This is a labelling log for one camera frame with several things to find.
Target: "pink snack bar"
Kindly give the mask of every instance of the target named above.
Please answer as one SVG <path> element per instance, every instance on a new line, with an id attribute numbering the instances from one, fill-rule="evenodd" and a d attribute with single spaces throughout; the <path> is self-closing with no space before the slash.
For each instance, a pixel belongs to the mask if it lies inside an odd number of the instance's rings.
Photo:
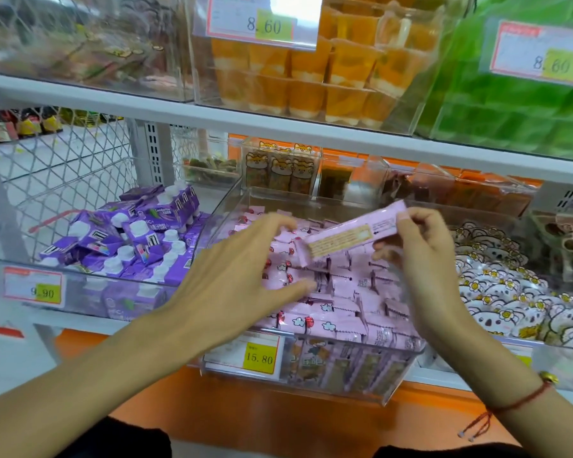
<path id="1" fill-rule="evenodd" d="M 364 246 L 397 233 L 397 214 L 406 211 L 405 203 L 397 201 L 383 209 L 296 239 L 301 265 L 305 267 L 330 254 Z"/>

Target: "hand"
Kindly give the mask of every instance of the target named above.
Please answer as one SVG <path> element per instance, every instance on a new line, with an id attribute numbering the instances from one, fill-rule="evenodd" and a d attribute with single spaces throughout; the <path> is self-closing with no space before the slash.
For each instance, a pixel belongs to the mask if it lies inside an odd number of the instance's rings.
<path id="1" fill-rule="evenodd" d="M 302 280 L 276 291 L 261 285 L 269 244 L 282 226 L 297 228 L 292 217 L 261 216 L 251 226 L 197 254 L 174 296 L 163 307 L 136 319 L 148 340 L 162 347 L 162 358 L 178 369 L 195 356 L 230 341 L 284 304 L 316 289 Z"/>
<path id="2" fill-rule="evenodd" d="M 458 292 L 454 242 L 436 210 L 410 207 L 407 213 L 397 217 L 398 236 L 374 244 L 373 258 L 402 268 L 420 335 L 449 335 L 454 323 L 473 322 Z M 403 256 L 396 246 L 403 246 Z"/>

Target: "gold bead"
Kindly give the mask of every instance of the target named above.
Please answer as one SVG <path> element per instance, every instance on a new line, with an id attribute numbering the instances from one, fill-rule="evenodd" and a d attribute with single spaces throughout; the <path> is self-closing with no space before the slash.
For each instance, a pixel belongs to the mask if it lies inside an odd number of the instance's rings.
<path id="1" fill-rule="evenodd" d="M 543 379 L 543 381 L 550 381 L 552 384 L 558 384 L 558 377 L 550 372 L 540 371 L 539 377 Z"/>

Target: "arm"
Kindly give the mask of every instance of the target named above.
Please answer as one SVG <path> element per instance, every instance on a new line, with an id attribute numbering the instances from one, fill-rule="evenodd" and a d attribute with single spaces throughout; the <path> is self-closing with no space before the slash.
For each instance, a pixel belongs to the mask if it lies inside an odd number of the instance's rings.
<path id="1" fill-rule="evenodd" d="M 170 301 L 74 360 L 0 396 L 0 458 L 53 458 L 146 386 L 314 288 L 261 286 L 269 243 L 295 220 L 268 214 L 196 257 Z"/>
<path id="2" fill-rule="evenodd" d="M 420 208 L 408 213 L 411 218 L 399 219 L 397 227 L 417 330 L 488 407 L 510 406 L 534 392 L 541 378 L 484 331 L 463 305 L 454 243 L 441 215 Z M 387 243 L 374 245 L 375 258 L 396 258 Z M 555 389 L 500 414 L 499 420 L 533 456 L 573 458 L 573 406 Z"/>

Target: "white floor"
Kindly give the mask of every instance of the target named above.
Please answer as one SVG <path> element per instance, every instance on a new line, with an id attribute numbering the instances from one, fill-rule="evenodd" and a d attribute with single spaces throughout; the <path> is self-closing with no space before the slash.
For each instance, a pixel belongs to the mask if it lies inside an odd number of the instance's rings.
<path id="1" fill-rule="evenodd" d="M 0 336 L 0 394 L 42 374 L 50 367 L 51 361 L 47 359 L 46 353 L 34 350 L 23 339 Z M 173 441 L 172 451 L 173 458 L 271 458 L 183 441 Z"/>

